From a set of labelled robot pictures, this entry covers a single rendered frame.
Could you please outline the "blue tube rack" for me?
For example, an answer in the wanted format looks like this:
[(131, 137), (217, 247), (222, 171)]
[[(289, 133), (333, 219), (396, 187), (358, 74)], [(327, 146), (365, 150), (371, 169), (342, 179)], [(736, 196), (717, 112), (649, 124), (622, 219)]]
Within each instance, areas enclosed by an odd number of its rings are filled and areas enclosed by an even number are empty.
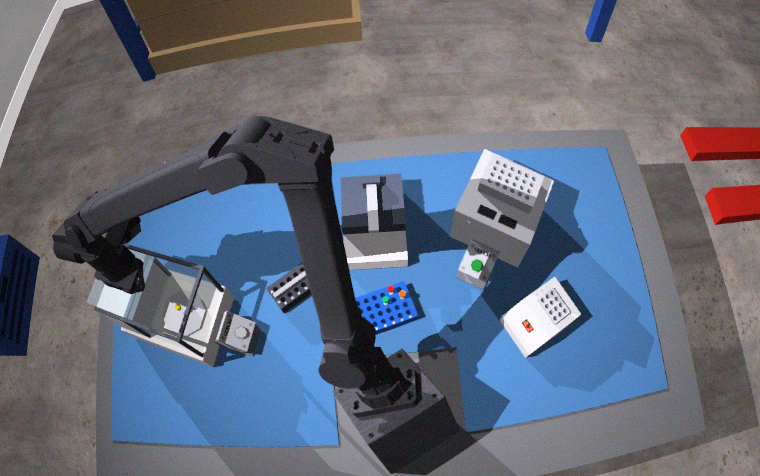
[[(405, 282), (402, 281), (391, 286), (394, 287), (392, 295), (388, 292), (388, 286), (355, 298), (357, 306), (361, 308), (362, 317), (373, 324), (376, 334), (418, 319)], [(404, 299), (400, 299), (400, 291), (405, 291)], [(383, 304), (382, 297), (385, 296), (389, 298), (388, 305)]]

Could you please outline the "blue bench mat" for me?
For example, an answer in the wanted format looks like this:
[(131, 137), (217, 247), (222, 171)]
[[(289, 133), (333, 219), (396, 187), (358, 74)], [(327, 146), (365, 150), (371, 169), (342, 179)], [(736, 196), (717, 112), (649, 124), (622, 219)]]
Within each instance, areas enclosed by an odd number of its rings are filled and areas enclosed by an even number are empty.
[[(405, 282), (418, 319), (376, 334), (385, 355), (457, 348), (466, 432), (668, 389), (648, 287), (606, 147), (491, 151), (554, 181), (519, 267), (497, 258), (484, 289), (456, 276), (450, 237), (483, 151), (332, 163), (341, 177), (402, 174), (408, 266), (349, 270), (355, 297)], [(302, 263), (277, 183), (200, 192), (139, 216), (126, 243), (204, 266), (261, 328), (253, 356), (214, 366), (114, 323), (112, 441), (230, 447), (339, 445), (334, 386), (311, 294), (283, 313), (266, 287)], [(342, 232), (343, 237), (343, 232)], [(553, 277), (581, 315), (525, 357), (500, 318)]]

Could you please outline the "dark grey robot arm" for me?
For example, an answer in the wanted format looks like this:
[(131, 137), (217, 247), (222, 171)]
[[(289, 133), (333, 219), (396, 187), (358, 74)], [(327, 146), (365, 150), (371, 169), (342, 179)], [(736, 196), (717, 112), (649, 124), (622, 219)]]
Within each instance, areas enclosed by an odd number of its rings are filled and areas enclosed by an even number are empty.
[(86, 196), (52, 235), (54, 253), (104, 272), (116, 248), (117, 263), (130, 272), (135, 255), (123, 244), (141, 232), (139, 216), (206, 190), (215, 195), (244, 184), (278, 183), (325, 345), (319, 375), (333, 386), (352, 389), (355, 417), (416, 407), (415, 368), (391, 368), (381, 347), (374, 346), (375, 327), (356, 303), (333, 191), (333, 151), (330, 134), (249, 117), (196, 148)]

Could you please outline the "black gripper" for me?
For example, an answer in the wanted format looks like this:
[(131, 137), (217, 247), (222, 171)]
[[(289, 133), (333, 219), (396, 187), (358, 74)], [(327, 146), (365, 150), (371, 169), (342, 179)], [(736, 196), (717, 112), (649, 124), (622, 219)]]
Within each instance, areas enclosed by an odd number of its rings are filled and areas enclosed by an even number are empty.
[[(132, 267), (130, 269), (130, 272), (127, 272), (122, 266), (120, 266), (117, 263), (116, 248), (115, 248), (115, 252), (116, 252), (116, 256), (115, 256), (115, 260), (112, 266), (107, 271), (104, 271), (104, 272), (96, 270), (94, 277), (98, 280), (101, 280), (102, 282), (105, 283), (105, 285), (109, 287), (122, 290), (129, 294), (134, 294), (136, 292), (144, 291), (145, 282), (144, 282), (143, 268), (142, 268), (144, 265), (143, 261), (138, 258), (135, 258), (133, 261)], [(107, 278), (104, 277), (103, 275), (105, 275)], [(136, 282), (137, 282), (136, 278), (137, 279), (139, 278), (141, 286), (135, 288)]]

